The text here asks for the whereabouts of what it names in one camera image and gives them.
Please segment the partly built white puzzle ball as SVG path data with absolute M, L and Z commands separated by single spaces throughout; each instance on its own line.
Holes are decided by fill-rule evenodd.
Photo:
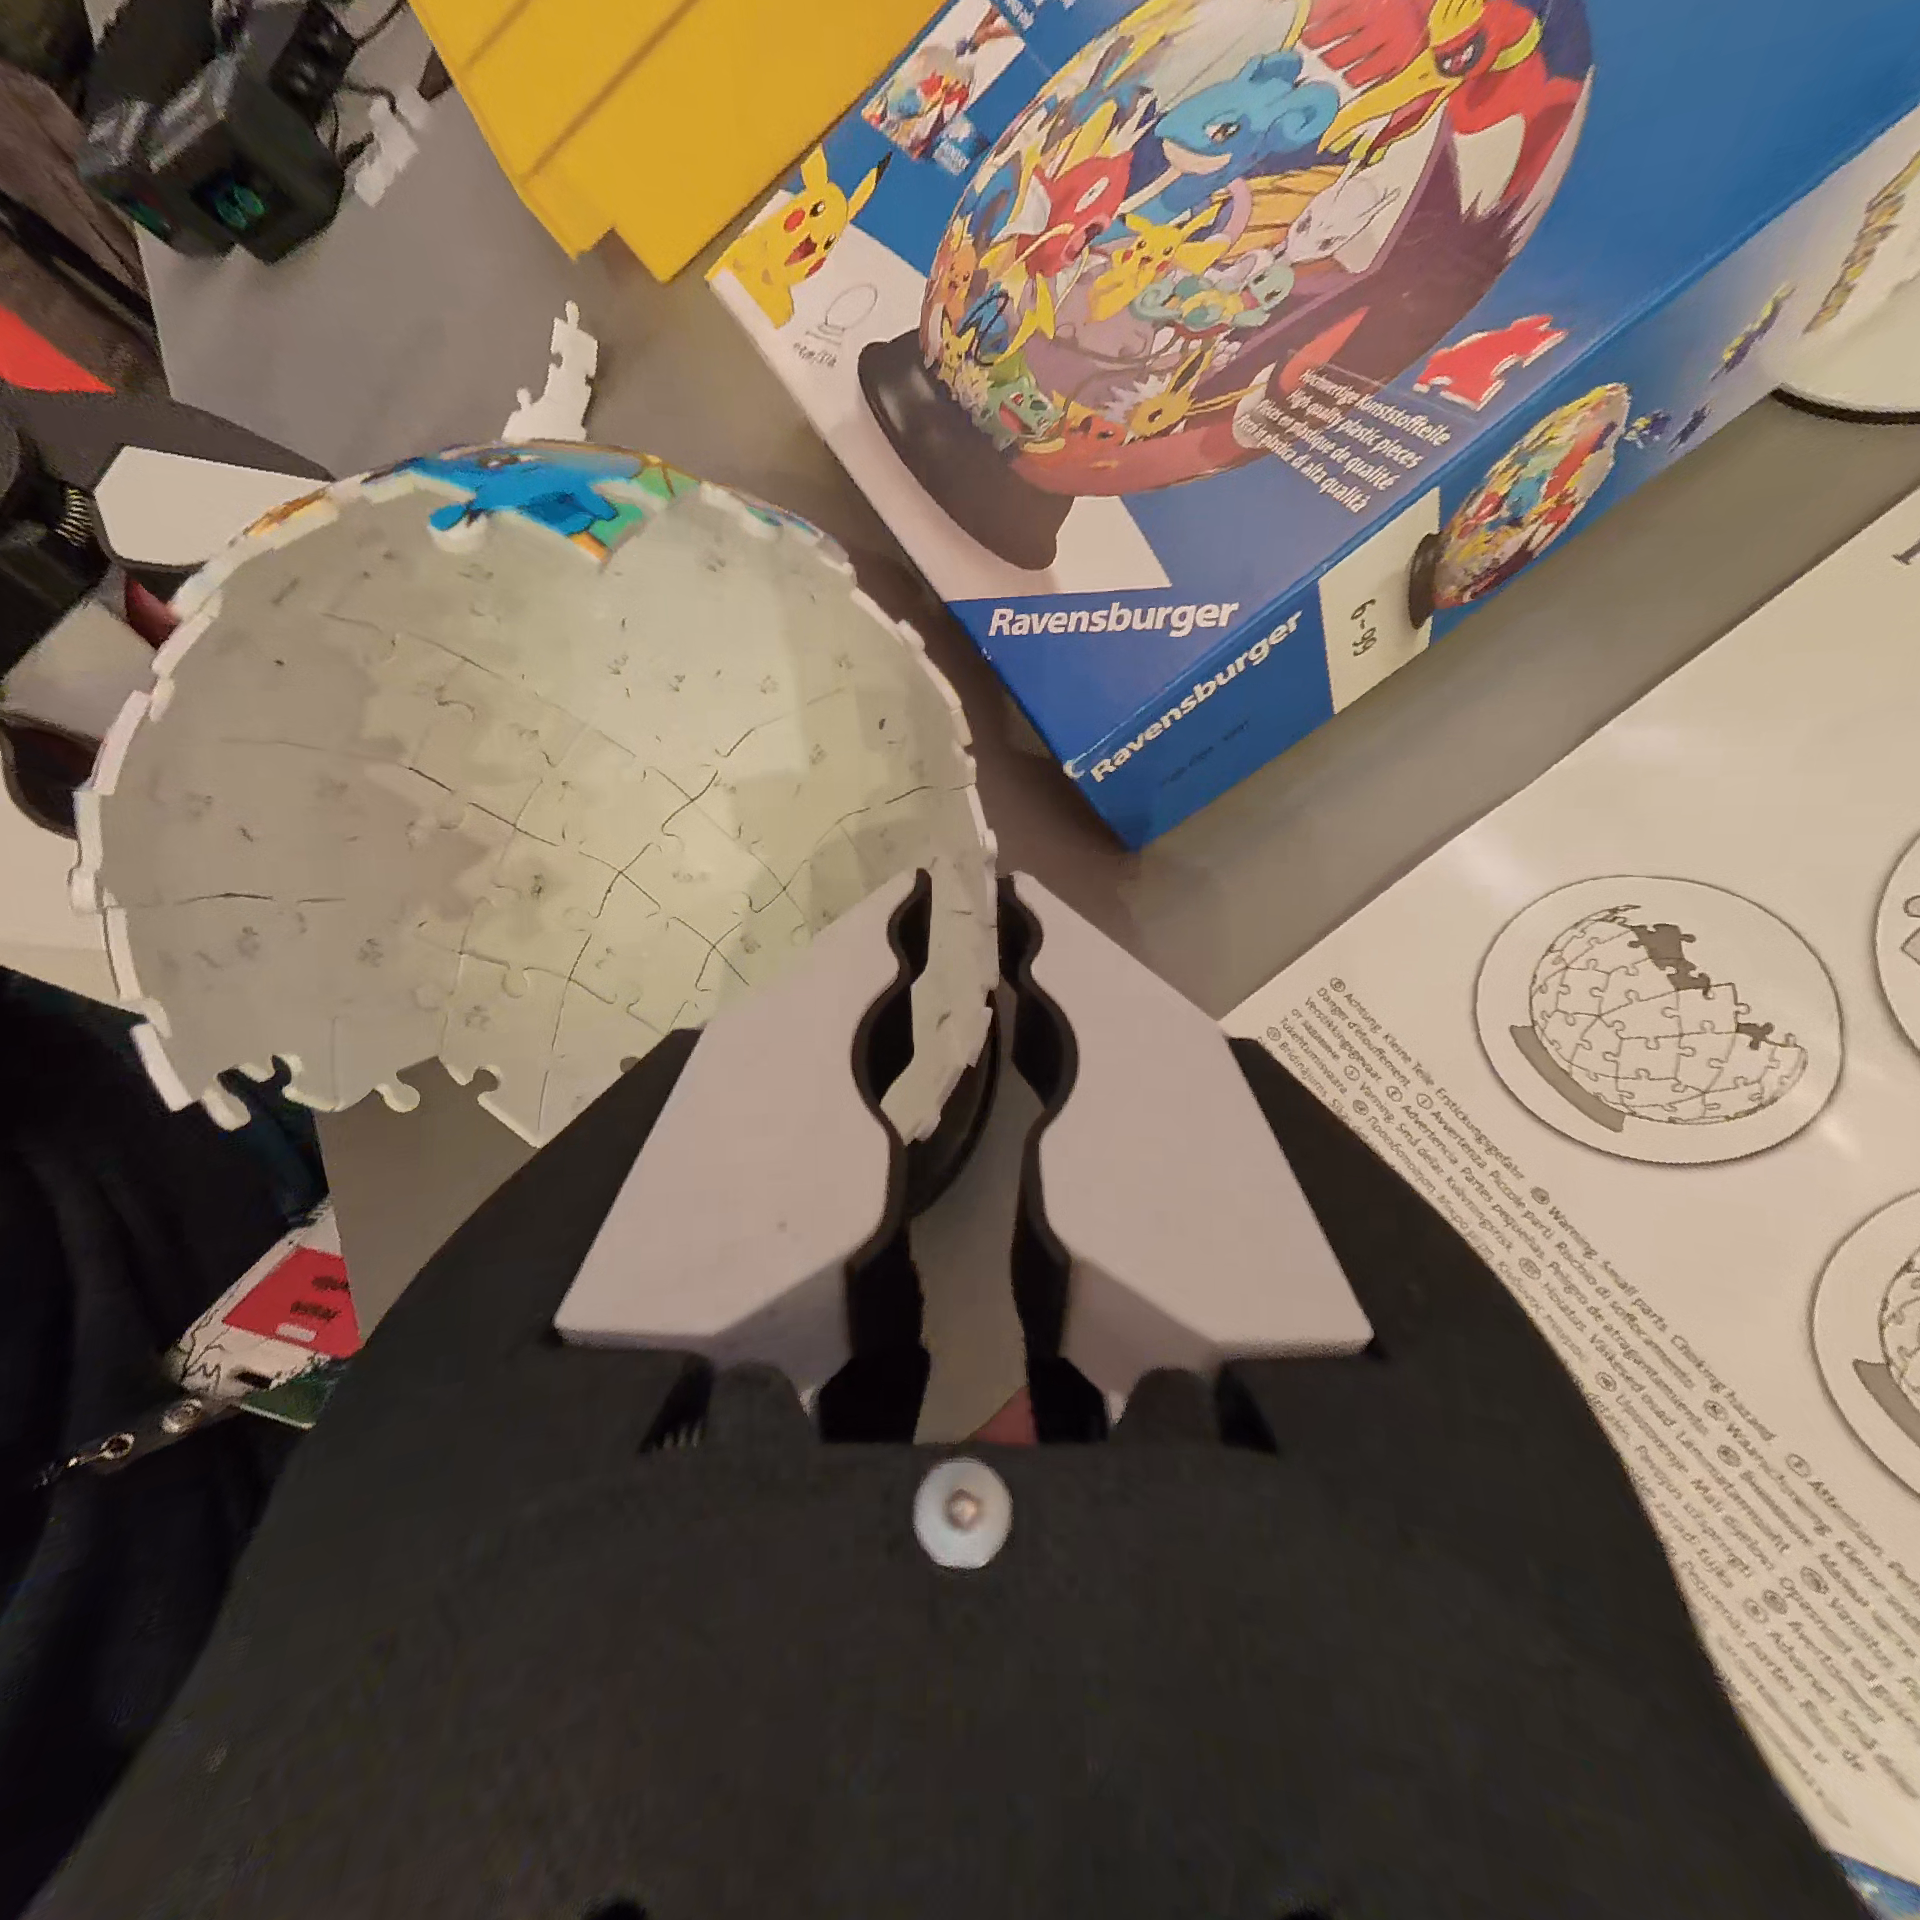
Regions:
M 659 459 L 482 443 L 334 482 L 192 574 L 76 798 L 76 906 L 172 1110 L 435 1059 L 540 1146 L 672 1032 L 929 877 L 929 1140 L 988 1045 L 962 704 L 817 528 Z

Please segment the red labelled paper leaflet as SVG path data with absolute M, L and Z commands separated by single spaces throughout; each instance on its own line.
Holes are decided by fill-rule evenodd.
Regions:
M 209 1409 L 308 1430 L 362 1348 L 337 1220 L 322 1202 L 224 1287 L 159 1363 Z

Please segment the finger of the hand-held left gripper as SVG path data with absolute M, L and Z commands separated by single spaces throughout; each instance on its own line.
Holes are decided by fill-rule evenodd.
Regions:
M 86 597 L 3 671 L 2 958 L 106 963 L 93 908 L 77 895 L 77 802 L 155 688 L 163 604 Z
M 328 474 L 128 443 L 93 482 L 92 516 L 99 545 L 120 567 L 179 574 L 328 483 Z

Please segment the white instruction sheet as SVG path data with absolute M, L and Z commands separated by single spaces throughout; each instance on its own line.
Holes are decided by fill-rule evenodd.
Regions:
M 1915 1915 L 1915 493 L 1224 1025 L 1548 1333 L 1746 1727 Z

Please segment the blue puzzle box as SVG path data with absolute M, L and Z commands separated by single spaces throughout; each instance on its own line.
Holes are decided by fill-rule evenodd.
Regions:
M 1861 323 L 1915 97 L 1915 3 L 941 3 L 710 279 L 1139 848 Z

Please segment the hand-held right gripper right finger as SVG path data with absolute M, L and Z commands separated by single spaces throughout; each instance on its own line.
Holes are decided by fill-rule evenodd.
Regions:
M 1376 1331 L 1222 1025 L 1028 874 L 997 886 L 1020 1146 L 1011 1289 L 1040 1442 L 1142 1384 L 1351 1357 Z

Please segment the red flat object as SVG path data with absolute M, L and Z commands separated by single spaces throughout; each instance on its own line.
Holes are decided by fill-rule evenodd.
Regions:
M 114 387 L 86 365 L 62 352 L 35 325 L 21 319 L 5 303 L 0 310 L 0 373 L 2 381 L 39 394 L 111 394 Z

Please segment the person's dark jacket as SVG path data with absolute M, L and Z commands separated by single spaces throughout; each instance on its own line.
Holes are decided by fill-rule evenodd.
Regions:
M 68 1467 L 172 1395 L 181 1331 L 328 1195 L 313 1122 L 172 1111 L 131 1019 L 2 987 L 3 1912 L 56 1869 L 163 1717 L 292 1450 L 235 1417 L 115 1469 Z

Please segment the white puzzle piece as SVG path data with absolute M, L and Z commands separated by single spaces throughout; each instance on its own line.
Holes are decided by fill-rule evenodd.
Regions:
M 360 203 L 375 205 L 420 155 L 432 111 L 432 104 L 413 86 L 368 97 L 364 146 L 348 168 L 348 185 Z
M 586 419 L 593 402 L 599 341 L 583 325 L 575 300 L 565 300 L 548 335 L 548 361 L 540 394 L 516 390 L 516 404 L 498 438 L 503 443 L 586 443 Z

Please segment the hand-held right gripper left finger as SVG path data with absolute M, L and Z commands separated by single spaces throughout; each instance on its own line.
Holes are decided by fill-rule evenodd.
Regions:
M 554 1313 L 571 1345 L 765 1366 L 832 1440 L 907 1442 L 929 1378 L 905 1149 L 932 877 L 891 876 L 708 1019 Z

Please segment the black device with green display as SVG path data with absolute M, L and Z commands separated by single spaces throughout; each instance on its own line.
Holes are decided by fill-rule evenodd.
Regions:
M 355 38 L 324 2 L 124 2 L 83 84 L 76 175 L 192 257 L 274 265 L 337 214 L 324 129 Z

